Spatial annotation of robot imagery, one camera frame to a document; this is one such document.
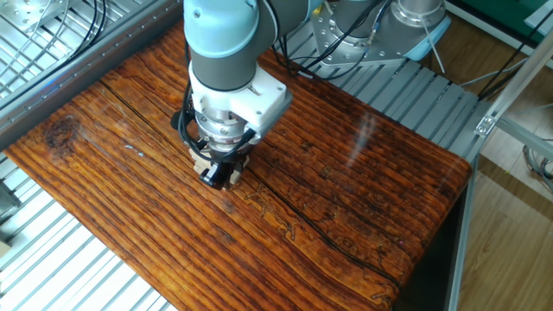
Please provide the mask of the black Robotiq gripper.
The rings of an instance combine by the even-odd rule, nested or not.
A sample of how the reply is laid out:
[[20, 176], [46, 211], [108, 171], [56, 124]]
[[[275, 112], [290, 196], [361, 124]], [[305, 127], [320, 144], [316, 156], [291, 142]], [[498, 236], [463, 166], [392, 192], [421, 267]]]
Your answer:
[[212, 167], [206, 168], [200, 174], [200, 180], [214, 189], [229, 188], [231, 186], [230, 177], [234, 171], [234, 166], [244, 163], [246, 157], [250, 154], [248, 149], [242, 149], [232, 153], [221, 153], [212, 151], [209, 161]]

